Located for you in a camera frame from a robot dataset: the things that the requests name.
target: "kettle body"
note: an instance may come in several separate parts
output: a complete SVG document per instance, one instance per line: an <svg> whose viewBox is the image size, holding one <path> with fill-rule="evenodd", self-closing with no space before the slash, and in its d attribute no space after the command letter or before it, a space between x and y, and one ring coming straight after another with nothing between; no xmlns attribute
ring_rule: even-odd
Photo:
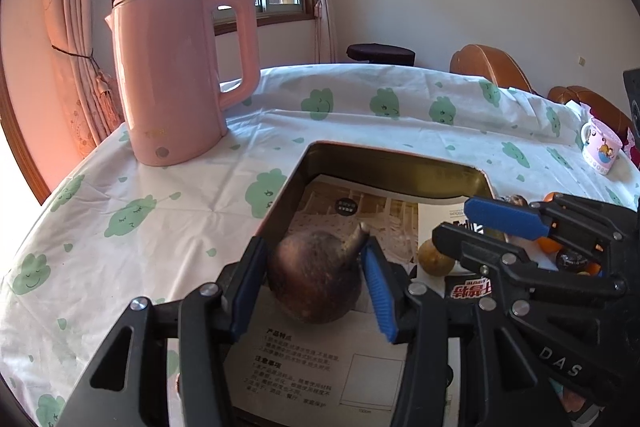
<svg viewBox="0 0 640 427"><path fill-rule="evenodd" d="M254 0L115 0L113 34L118 86L136 158L181 163L211 149L227 127L223 111L260 80ZM236 12L242 65L239 85L220 92L213 10Z"/></svg>

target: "stool seat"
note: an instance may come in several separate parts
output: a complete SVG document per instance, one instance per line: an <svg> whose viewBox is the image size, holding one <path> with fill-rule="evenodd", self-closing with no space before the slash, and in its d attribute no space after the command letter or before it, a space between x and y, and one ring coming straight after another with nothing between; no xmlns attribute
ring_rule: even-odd
<svg viewBox="0 0 640 427"><path fill-rule="evenodd" d="M369 64L413 66L415 62L415 52L387 44L352 44L347 48L347 56L353 60L368 60Z"/></svg>

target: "kettle handle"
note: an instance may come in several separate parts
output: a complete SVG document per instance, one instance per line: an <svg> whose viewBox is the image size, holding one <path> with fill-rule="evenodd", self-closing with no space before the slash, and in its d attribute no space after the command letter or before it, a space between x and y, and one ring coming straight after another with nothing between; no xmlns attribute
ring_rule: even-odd
<svg viewBox="0 0 640 427"><path fill-rule="evenodd" d="M220 93L220 109L225 110L251 96L260 81L258 58L258 25L255 18L255 0L203 0L207 31L211 36L210 46L215 46L215 34L211 14L218 6L231 6L236 12L236 25L240 44L242 79L238 87Z"/></svg>

